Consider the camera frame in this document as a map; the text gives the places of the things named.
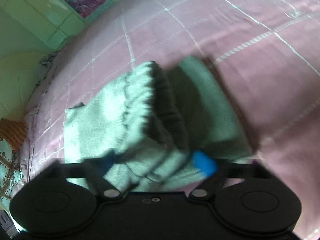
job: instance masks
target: pink bedsheet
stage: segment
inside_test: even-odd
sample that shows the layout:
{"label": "pink bedsheet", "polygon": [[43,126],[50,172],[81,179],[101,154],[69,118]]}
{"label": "pink bedsheet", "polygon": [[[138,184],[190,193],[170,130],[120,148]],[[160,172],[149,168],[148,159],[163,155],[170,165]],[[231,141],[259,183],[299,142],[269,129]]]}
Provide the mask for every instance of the pink bedsheet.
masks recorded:
{"label": "pink bedsheet", "polygon": [[108,9],[32,95],[14,194],[63,160],[66,108],[141,62],[169,69],[188,55],[216,63],[256,135],[256,156],[302,201],[295,232],[320,237],[320,0],[123,0]]}

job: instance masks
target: pillow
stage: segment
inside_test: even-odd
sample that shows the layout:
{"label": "pillow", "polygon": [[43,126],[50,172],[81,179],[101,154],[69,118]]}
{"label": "pillow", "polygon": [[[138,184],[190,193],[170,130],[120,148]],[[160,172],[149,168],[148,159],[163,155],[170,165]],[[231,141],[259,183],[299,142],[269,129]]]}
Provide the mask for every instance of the pillow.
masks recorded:
{"label": "pillow", "polygon": [[0,119],[0,137],[10,144],[11,148],[18,152],[27,136],[28,126],[24,122],[15,122]]}
{"label": "pillow", "polygon": [[0,137],[0,201],[9,210],[12,187],[22,179],[17,152]]}

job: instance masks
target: circular pad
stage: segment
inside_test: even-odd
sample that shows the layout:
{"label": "circular pad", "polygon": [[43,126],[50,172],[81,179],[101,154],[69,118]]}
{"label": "circular pad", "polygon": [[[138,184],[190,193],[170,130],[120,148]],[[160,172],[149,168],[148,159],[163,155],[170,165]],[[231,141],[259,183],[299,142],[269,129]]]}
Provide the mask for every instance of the circular pad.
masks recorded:
{"label": "circular pad", "polygon": [[277,234],[293,227],[301,214],[297,196],[273,179],[248,179],[217,194],[220,219],[247,234]]}
{"label": "circular pad", "polygon": [[89,190],[54,178],[30,182],[12,199],[10,212],[29,233],[50,235],[79,228],[93,216],[96,206]]}

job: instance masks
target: cloth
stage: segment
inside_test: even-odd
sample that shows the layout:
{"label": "cloth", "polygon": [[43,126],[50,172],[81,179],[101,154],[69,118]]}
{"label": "cloth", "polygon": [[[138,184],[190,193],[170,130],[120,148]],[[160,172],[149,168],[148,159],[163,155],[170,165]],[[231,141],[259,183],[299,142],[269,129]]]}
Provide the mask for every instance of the cloth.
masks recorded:
{"label": "cloth", "polygon": [[17,152],[0,136],[0,201],[9,211],[12,187],[22,179]]}
{"label": "cloth", "polygon": [[18,152],[28,133],[28,124],[25,122],[0,119],[0,138],[5,139],[12,150]]}
{"label": "cloth", "polygon": [[[139,183],[136,191],[168,191],[204,179],[191,152],[212,145],[216,152],[209,156],[236,160],[251,153],[218,83],[191,57],[167,77],[155,62],[145,62],[107,84],[86,106],[66,110],[65,162],[115,149],[122,162],[105,179],[119,190]],[[86,187],[83,179],[70,181]]]}
{"label": "cloth", "polygon": [[37,83],[36,87],[38,87],[40,85],[40,83],[46,78],[46,76],[52,66],[52,61],[57,56],[57,54],[58,54],[58,52],[49,53],[39,63],[38,69],[37,69],[37,75],[38,75],[39,82]]}

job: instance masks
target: folded towel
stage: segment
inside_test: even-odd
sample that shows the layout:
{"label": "folded towel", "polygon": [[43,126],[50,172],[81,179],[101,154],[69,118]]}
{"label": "folded towel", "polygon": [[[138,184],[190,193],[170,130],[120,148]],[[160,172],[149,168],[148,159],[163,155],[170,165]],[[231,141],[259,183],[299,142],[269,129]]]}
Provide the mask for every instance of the folded towel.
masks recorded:
{"label": "folded towel", "polygon": [[[221,147],[222,141],[232,145]],[[66,110],[65,162],[114,149],[121,161],[105,179],[119,190],[139,183],[136,191],[168,191],[204,179],[191,151],[215,144],[215,157],[234,160],[251,153],[218,83],[191,57],[167,76],[155,62],[145,62],[107,84],[86,106]],[[70,181],[87,187],[83,179]]]}

